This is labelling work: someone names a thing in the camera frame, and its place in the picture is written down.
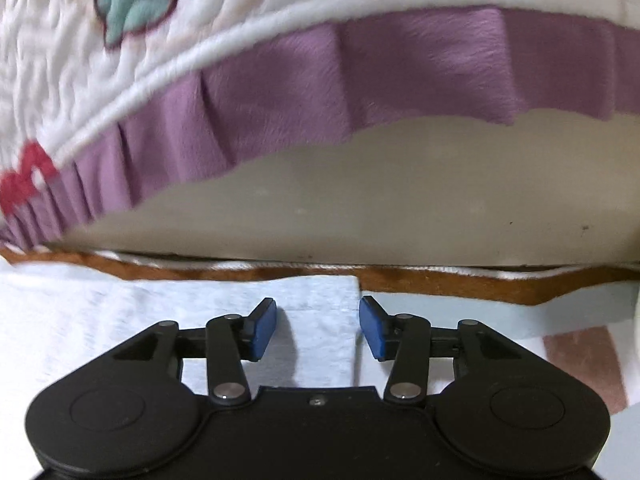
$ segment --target white fleece fabric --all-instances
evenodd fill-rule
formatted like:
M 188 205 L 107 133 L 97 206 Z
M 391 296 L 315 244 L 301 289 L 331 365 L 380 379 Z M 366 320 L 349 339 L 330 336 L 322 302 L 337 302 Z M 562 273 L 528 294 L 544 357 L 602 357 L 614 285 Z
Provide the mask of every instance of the white fleece fabric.
M 143 34 L 106 48 L 94 0 L 0 0 L 0 171 L 28 139 L 60 168 L 106 127 L 187 72 L 327 21 L 492 4 L 640 29 L 640 0 L 175 0 Z M 42 179 L 36 174 L 37 187 Z

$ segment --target red embroidery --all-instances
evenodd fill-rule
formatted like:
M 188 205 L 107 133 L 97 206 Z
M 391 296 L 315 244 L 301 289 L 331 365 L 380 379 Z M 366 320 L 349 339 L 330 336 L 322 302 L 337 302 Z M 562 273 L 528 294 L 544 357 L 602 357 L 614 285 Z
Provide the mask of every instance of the red embroidery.
M 0 208 L 4 216 L 27 202 L 38 190 L 33 184 L 33 170 L 39 170 L 45 182 L 58 174 L 51 157 L 37 140 L 30 140 L 22 149 L 18 171 L 8 170 L 0 178 Z

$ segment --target blue gripper pad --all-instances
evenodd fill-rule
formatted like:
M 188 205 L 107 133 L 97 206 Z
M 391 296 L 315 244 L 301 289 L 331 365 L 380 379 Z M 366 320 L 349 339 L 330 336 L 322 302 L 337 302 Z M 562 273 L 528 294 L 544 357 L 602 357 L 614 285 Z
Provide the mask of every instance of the blue gripper pad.
M 365 298 L 360 300 L 360 328 L 364 334 L 373 357 L 377 360 L 385 358 L 385 338 L 383 335 L 382 320 L 376 315 L 375 310 Z
M 264 355 L 271 336 L 276 330 L 277 317 L 276 302 L 271 300 L 265 313 L 255 322 L 255 335 L 252 341 L 252 355 L 255 360 L 261 359 Z

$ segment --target brown trim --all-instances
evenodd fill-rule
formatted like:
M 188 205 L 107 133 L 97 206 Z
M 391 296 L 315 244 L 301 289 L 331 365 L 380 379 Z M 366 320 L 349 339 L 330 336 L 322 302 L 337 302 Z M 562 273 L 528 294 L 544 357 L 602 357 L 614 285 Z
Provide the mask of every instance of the brown trim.
M 82 253 L 28 253 L 25 255 L 0 249 L 10 263 L 66 262 L 101 270 L 124 280 L 216 280 L 248 282 L 275 280 L 290 276 L 314 274 L 346 274 L 360 280 L 362 290 L 373 292 L 412 292 L 435 296 L 458 296 L 479 300 L 505 301 L 524 305 L 545 303 L 579 288 L 602 283 L 640 280 L 640 272 L 615 267 L 591 267 L 530 280 L 501 280 L 481 276 L 462 276 L 432 270 L 412 270 L 397 267 L 368 266 L 353 269 L 305 267 L 257 267 L 244 270 L 172 270 L 143 267 L 116 262 L 94 254 Z
M 543 339 L 546 359 L 595 390 L 611 415 L 628 406 L 618 353 L 606 326 Z

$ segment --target purple ruffled fabric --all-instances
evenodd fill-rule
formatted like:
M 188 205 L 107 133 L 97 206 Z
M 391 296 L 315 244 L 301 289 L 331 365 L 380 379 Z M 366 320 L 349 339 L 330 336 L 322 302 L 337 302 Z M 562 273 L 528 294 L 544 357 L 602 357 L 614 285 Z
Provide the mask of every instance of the purple ruffled fabric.
M 172 184 L 376 124 L 442 115 L 510 124 L 532 108 L 640 113 L 640 31 L 475 7 L 288 34 L 157 92 L 18 206 L 0 240 L 28 249 Z

